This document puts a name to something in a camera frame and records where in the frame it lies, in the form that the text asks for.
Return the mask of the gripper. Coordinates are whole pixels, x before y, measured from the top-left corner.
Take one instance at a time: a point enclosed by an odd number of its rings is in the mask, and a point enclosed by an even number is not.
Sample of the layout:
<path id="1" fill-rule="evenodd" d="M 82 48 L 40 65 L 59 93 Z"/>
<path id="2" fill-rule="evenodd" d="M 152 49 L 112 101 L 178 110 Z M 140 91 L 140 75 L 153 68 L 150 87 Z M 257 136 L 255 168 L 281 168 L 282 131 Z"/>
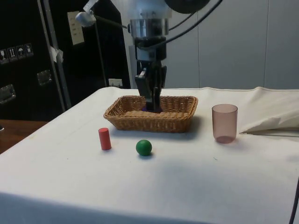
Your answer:
<path id="1" fill-rule="evenodd" d="M 164 36 L 134 39 L 136 60 L 146 62 L 155 61 L 151 66 L 151 86 L 149 73 L 146 68 L 135 76 L 139 94 L 145 98 L 145 108 L 153 112 L 161 112 L 160 94 L 165 85 L 167 72 L 167 67 L 163 66 L 161 61 L 167 57 L 167 50 L 165 44 L 155 48 L 151 46 L 162 43 L 165 40 L 166 37 Z"/>

